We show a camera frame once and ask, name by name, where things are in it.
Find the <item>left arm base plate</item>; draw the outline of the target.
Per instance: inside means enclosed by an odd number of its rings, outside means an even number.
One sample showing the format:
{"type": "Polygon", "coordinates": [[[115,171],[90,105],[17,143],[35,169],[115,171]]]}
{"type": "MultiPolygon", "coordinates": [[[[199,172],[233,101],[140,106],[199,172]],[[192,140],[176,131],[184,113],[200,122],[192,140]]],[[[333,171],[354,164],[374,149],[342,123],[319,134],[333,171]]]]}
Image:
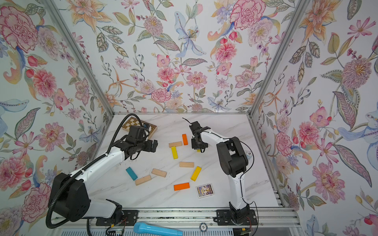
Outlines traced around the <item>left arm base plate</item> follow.
{"type": "Polygon", "coordinates": [[[123,209],[116,211],[110,218],[98,218],[96,226],[111,226],[120,223],[121,226],[134,226],[138,219],[138,210],[123,209]]]}

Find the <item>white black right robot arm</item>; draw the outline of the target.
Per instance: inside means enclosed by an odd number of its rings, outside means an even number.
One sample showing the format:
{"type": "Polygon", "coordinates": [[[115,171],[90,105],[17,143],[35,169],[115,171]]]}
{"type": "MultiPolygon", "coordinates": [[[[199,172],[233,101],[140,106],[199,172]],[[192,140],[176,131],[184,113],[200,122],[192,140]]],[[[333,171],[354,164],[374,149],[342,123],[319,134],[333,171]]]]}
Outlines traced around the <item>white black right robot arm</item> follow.
{"type": "Polygon", "coordinates": [[[242,142],[237,137],[223,137],[199,122],[190,123],[192,149],[205,152],[209,146],[216,147],[222,171],[228,176],[231,191],[229,209],[231,221],[240,225],[249,217],[250,206],[244,200],[244,174],[249,164],[242,142]]]}

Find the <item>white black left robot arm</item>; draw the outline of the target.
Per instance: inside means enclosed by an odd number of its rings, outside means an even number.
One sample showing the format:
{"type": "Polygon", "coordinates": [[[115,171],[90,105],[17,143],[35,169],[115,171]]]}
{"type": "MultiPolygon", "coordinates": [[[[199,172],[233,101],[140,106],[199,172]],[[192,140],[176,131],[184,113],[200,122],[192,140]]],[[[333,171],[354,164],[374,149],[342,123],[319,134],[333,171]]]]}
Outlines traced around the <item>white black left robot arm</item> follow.
{"type": "Polygon", "coordinates": [[[103,218],[111,223],[125,219],[122,205],[110,199],[92,200],[88,191],[108,171],[123,161],[141,152],[156,152],[158,142],[148,138],[148,130],[132,126],[127,135],[117,140],[116,135],[107,151],[84,167],[71,172],[61,173],[53,180],[46,215],[46,226],[58,228],[67,222],[80,219],[103,218]]]}

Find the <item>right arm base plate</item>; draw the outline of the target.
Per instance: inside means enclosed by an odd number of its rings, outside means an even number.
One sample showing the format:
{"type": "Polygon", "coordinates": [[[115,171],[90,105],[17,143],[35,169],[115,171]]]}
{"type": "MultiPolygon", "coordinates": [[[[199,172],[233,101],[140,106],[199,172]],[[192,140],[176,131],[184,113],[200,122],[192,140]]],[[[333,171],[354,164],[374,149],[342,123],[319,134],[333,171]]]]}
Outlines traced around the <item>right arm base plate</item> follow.
{"type": "Polygon", "coordinates": [[[231,209],[218,209],[213,221],[218,226],[257,226],[258,217],[254,210],[233,212],[231,209]]]}

